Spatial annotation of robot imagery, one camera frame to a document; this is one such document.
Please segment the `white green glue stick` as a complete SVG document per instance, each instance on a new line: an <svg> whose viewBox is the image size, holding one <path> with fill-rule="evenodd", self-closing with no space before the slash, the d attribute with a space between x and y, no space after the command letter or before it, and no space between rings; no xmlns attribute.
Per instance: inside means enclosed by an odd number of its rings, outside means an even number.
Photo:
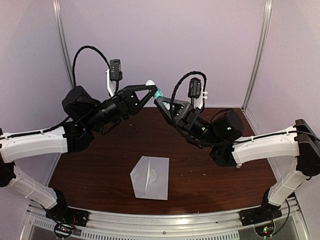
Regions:
<svg viewBox="0 0 320 240"><path fill-rule="evenodd" d="M146 86L156 86L157 87L157 85L154 83L154 81L153 80L151 80L151 79L149 79L146 83L145 83L145 85ZM158 98L164 98L165 96L163 95L163 93L161 92L161 90L157 87L157 91L155 92L155 94L153 95L153 98L155 99L155 100L157 100ZM165 106L165 108L167 109L167 110L170 110L170 104L168 103L168 102L163 102L162 103L164 106Z"/></svg>

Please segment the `grey envelope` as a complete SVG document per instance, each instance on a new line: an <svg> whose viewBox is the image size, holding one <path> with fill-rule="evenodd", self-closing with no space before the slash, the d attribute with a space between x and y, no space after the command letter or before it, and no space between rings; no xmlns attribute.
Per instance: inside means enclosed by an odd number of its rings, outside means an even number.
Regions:
<svg viewBox="0 0 320 240"><path fill-rule="evenodd" d="M169 166L168 157L142 156L130 173L135 197L168 200Z"/></svg>

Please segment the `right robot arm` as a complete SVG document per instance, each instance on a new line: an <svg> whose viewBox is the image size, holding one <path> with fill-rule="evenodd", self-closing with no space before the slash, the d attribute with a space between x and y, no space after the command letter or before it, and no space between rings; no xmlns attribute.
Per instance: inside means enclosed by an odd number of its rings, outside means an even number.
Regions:
<svg viewBox="0 0 320 240"><path fill-rule="evenodd" d="M304 181L320 173L320 139L304 119L297 119L294 126L284 130L244 137L245 126L233 109L223 109L218 118L207 121L201 117L200 108L186 101L159 96L154 104L189 144L210 148L211 158L220 167L240 168L244 163L273 157L296 158L296 163L264 193L256 209L261 221L268 220Z"/></svg>

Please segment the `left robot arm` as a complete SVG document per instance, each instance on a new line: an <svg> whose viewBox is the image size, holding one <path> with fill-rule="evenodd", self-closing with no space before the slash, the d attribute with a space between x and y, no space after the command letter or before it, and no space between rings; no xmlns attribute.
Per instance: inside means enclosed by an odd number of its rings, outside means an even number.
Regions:
<svg viewBox="0 0 320 240"><path fill-rule="evenodd" d="M94 132L104 133L109 123L118 126L122 120L138 114L157 92L157 86L128 85L111 98L100 102L80 85L62 101L67 118L47 128L21 133L0 134L0 185L12 188L25 198L51 210L61 222L72 218L63 194L46 187L25 174L15 161L45 154L77 153L86 150L95 139Z"/></svg>

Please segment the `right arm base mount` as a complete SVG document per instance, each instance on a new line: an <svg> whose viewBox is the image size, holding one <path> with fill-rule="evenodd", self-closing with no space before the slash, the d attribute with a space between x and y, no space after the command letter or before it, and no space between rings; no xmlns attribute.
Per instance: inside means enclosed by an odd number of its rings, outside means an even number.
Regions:
<svg viewBox="0 0 320 240"><path fill-rule="evenodd" d="M282 212L262 212L260 207L241 210L239 217L242 226L253 225L255 233L262 238L271 237L276 232L275 219L280 218Z"/></svg>

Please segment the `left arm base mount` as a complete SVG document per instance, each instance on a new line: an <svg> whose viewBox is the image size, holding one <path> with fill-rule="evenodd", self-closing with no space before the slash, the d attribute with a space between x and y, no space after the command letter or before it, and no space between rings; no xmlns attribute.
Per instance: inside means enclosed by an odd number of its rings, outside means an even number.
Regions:
<svg viewBox="0 0 320 240"><path fill-rule="evenodd" d="M44 209L45 217L53 220L55 225L53 233L59 240L65 240L71 236L80 236L80 227L86 227L90 213L86 210L68 208L66 214L58 216L53 210Z"/></svg>

